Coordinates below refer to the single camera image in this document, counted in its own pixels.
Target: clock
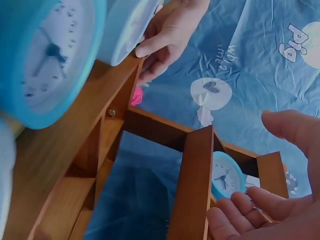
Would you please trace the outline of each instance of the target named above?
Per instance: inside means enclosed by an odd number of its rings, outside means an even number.
[[[245,177],[236,161],[221,151],[213,152],[211,192],[217,200],[245,193]]]
[[[0,119],[0,239],[3,237],[10,209],[15,161],[15,137]]]
[[[98,59],[120,64],[140,42],[159,0],[108,0],[108,13]]]
[[[93,67],[106,0],[2,0],[0,108],[31,129],[56,122]]]

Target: metal screw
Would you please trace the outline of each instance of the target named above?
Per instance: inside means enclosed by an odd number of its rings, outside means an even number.
[[[109,110],[108,110],[108,115],[109,115],[110,117],[115,117],[115,116],[116,116],[116,110],[109,109]]]

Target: blue fabric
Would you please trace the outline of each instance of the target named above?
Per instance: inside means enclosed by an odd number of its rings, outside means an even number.
[[[305,196],[305,156],[268,133],[261,113],[319,116],[319,35],[318,0],[211,0],[182,57],[144,88],[140,107],[194,129],[212,122],[224,141],[260,155],[280,151],[290,196]],[[166,239],[181,157],[125,133],[85,239]]]

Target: pink object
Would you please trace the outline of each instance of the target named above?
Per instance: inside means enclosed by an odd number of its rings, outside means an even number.
[[[142,102],[142,98],[144,97],[144,91],[141,87],[137,86],[134,90],[133,97],[131,100],[131,106],[136,106]]]

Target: wooden frame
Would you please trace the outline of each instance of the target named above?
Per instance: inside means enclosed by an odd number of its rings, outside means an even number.
[[[132,55],[117,67],[97,61],[61,120],[17,139],[3,240],[82,239],[124,130],[183,153],[168,240],[207,239],[213,151],[230,154],[263,188],[288,197],[279,153],[257,156],[221,142],[212,126],[193,130],[129,106],[142,63]]]

